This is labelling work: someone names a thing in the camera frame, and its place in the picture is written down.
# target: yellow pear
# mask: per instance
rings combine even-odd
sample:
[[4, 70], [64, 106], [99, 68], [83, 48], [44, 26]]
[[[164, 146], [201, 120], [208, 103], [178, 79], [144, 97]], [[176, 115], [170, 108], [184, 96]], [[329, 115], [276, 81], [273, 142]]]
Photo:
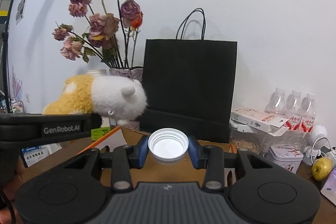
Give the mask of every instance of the yellow pear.
[[333, 169], [333, 163], [326, 157], [315, 160], [311, 167], [311, 173], [317, 181], [325, 180]]

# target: plush toy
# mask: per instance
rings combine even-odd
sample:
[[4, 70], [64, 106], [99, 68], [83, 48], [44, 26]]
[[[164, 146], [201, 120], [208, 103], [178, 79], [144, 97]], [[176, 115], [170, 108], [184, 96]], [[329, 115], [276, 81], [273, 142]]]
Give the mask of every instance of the plush toy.
[[121, 76], [76, 75], [65, 81], [61, 97], [47, 105], [43, 114], [98, 113], [125, 126], [147, 105], [138, 80]]

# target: yellow fuzzy fabric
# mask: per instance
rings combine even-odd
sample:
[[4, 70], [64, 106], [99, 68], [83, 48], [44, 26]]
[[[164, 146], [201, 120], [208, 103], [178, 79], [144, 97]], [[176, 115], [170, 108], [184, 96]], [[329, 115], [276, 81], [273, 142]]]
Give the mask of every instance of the yellow fuzzy fabric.
[[76, 75], [65, 81], [61, 97], [47, 105], [43, 114], [86, 114], [92, 112], [92, 75]]

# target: flower bouquet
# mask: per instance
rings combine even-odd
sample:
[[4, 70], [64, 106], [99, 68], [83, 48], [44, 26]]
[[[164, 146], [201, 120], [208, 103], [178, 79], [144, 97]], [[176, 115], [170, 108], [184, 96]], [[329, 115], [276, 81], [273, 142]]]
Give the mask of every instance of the flower bouquet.
[[[126, 0], [120, 5], [117, 0], [119, 18], [107, 12], [104, 0], [101, 0], [104, 15], [95, 13], [91, 7], [91, 0], [70, 0], [69, 11], [73, 17], [84, 17], [88, 21], [88, 32], [79, 35], [72, 25], [61, 24], [54, 30], [56, 40], [64, 41], [60, 53], [69, 60], [82, 57], [87, 63], [89, 56], [98, 56], [101, 62], [111, 69], [131, 69], [133, 67], [134, 50], [142, 25], [142, 12], [134, 0]], [[119, 23], [125, 43], [125, 59], [119, 51], [116, 32]], [[128, 47], [133, 41], [132, 60], [128, 61]]]

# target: red and white label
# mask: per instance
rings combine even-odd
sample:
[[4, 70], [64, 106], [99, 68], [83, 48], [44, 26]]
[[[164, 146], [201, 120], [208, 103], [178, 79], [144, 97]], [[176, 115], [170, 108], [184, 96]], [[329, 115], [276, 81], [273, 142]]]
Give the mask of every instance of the red and white label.
[[289, 127], [289, 130], [300, 129], [301, 116], [297, 115], [287, 116], [287, 119], [288, 121], [286, 122], [286, 126]]
[[300, 122], [300, 131], [310, 132], [313, 129], [315, 118], [310, 115], [304, 115]]

